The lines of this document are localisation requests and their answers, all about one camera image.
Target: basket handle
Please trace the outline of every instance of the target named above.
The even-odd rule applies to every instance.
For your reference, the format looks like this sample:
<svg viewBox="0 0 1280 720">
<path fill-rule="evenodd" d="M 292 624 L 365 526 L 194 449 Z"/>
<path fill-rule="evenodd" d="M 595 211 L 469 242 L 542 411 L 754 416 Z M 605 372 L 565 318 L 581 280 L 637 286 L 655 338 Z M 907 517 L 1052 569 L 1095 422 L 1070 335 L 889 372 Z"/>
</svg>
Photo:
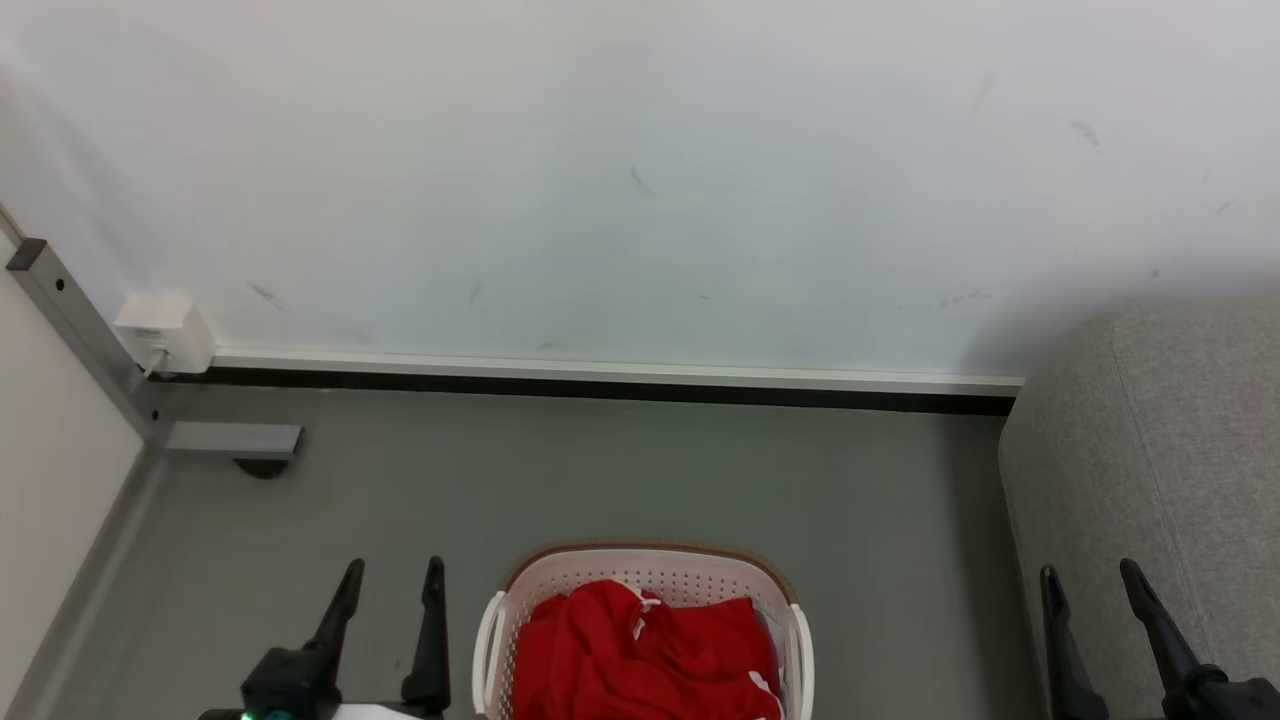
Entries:
<svg viewBox="0 0 1280 720">
<path fill-rule="evenodd" d="M 800 717 L 791 720 L 810 720 L 813 716 L 813 635 L 809 633 L 809 620 L 799 605 L 791 606 L 791 618 L 800 635 Z"/>
<path fill-rule="evenodd" d="M 494 628 L 498 620 L 498 607 L 502 605 L 502 598 L 507 593 L 498 591 L 498 594 L 493 596 L 489 601 L 489 606 L 484 609 L 484 616 L 480 619 L 480 632 L 476 634 L 476 650 L 471 653 L 471 705 L 475 706 L 477 715 L 484 715 L 489 707 L 486 702 L 485 692 L 486 685 L 492 687 L 489 662 L 494 659 L 490 657 L 490 643 L 494 635 Z"/>
</svg>

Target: white power adapter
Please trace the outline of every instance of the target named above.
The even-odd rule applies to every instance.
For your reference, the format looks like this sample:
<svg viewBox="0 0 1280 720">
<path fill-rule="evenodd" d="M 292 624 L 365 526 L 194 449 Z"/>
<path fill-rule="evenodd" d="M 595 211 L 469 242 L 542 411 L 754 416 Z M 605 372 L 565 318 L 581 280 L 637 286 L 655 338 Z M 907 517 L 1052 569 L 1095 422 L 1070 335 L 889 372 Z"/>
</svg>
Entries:
<svg viewBox="0 0 1280 720">
<path fill-rule="evenodd" d="M 189 299 L 169 293 L 134 293 L 115 316 L 129 355 L 143 372 L 204 373 L 218 342 Z"/>
</svg>

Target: gray sofa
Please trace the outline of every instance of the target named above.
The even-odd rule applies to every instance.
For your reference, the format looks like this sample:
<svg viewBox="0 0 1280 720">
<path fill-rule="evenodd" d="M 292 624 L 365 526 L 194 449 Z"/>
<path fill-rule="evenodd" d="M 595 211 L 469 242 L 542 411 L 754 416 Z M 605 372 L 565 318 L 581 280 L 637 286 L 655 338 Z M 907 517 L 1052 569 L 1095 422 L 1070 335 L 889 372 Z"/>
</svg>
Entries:
<svg viewBox="0 0 1280 720">
<path fill-rule="evenodd" d="M 1111 716 L 1162 716 L 1117 570 L 1133 557 L 1202 661 L 1280 685 L 1280 299 L 1091 322 L 1028 378 L 1000 464 L 1042 678 L 1052 562 Z"/>
</svg>

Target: brown basket rim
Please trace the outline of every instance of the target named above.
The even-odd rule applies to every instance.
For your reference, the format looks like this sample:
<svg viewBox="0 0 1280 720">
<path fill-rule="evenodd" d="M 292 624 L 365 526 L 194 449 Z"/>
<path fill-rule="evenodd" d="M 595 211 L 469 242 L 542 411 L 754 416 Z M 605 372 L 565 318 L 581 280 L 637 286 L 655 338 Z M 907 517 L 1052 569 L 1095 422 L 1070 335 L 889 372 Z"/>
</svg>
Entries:
<svg viewBox="0 0 1280 720">
<path fill-rule="evenodd" d="M 731 547 L 726 544 L 716 544 L 708 542 L 689 542 L 689 541 L 662 541 L 653 538 L 600 538 L 600 539 L 580 539 L 580 541 L 566 541 L 557 542 L 543 546 L 534 552 L 526 555 L 516 568 L 507 577 L 507 582 L 503 584 L 503 592 L 511 592 L 512 585 L 516 584 L 516 579 L 520 578 L 521 573 L 529 569 L 530 565 L 538 562 L 543 557 L 552 555 L 558 555 L 562 552 L 579 552 L 584 550 L 668 550 L 676 552 L 691 552 L 695 555 L 714 555 L 718 557 L 728 557 L 730 560 L 740 560 L 749 565 L 754 565 L 760 569 L 765 575 L 772 579 L 780 589 L 782 589 L 782 597 L 786 598 L 787 605 L 795 605 L 797 602 L 796 593 L 791 588 L 791 583 L 787 582 L 786 575 L 777 569 L 772 562 L 765 560 L 763 556 L 751 552 L 749 550 L 742 550 L 740 547 Z"/>
</svg>

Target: white wall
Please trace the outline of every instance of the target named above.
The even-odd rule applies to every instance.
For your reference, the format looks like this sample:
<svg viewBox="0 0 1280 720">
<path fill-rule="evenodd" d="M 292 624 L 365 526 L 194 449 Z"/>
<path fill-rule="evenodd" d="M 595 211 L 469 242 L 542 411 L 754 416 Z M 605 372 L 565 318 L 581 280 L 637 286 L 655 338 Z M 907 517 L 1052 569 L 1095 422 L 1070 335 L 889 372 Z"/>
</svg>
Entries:
<svg viewBox="0 0 1280 720">
<path fill-rule="evenodd" d="M 10 245 L 0 242 L 0 255 Z M 0 272 L 0 716 L 142 447 Z"/>
<path fill-rule="evenodd" d="M 1020 374 L 1280 275 L 1254 0 L 6 0 L 0 197 L 223 345 Z"/>
</svg>

